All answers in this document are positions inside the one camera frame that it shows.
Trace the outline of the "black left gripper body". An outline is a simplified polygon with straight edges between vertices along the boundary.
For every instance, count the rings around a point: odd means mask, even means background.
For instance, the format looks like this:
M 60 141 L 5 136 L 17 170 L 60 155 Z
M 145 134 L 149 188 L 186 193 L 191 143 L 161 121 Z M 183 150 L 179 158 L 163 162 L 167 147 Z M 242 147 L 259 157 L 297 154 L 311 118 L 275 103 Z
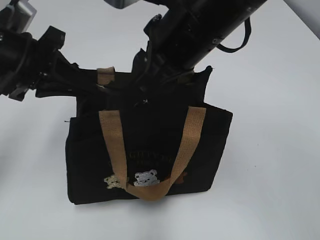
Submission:
M 29 32 L 9 31 L 9 98 L 23 100 L 29 90 L 37 98 L 75 96 L 75 65 L 60 52 L 66 33 L 49 26 L 40 39 Z

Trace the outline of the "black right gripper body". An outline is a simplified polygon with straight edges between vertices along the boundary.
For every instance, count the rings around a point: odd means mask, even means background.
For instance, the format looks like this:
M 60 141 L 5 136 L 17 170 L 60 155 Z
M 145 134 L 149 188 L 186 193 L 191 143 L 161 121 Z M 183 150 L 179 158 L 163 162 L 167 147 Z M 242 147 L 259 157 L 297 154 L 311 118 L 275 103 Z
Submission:
M 183 63 L 190 58 L 190 50 L 183 37 L 192 40 L 195 19 L 191 14 L 160 14 L 154 16 L 143 29 L 149 37 L 146 51 L 136 54 L 131 73 L 131 96 L 136 104 L 170 89 L 180 78 L 194 73 L 194 64 Z

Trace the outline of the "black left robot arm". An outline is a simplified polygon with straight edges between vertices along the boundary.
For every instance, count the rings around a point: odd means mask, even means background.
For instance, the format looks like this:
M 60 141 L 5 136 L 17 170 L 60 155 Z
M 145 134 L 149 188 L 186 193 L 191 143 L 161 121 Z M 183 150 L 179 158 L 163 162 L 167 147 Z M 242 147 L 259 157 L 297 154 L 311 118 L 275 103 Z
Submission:
M 36 90 L 38 98 L 72 92 L 56 71 L 66 34 L 49 26 L 34 39 L 27 29 L 36 13 L 27 0 L 11 0 L 0 11 L 0 93 L 20 102 L 28 90 Z

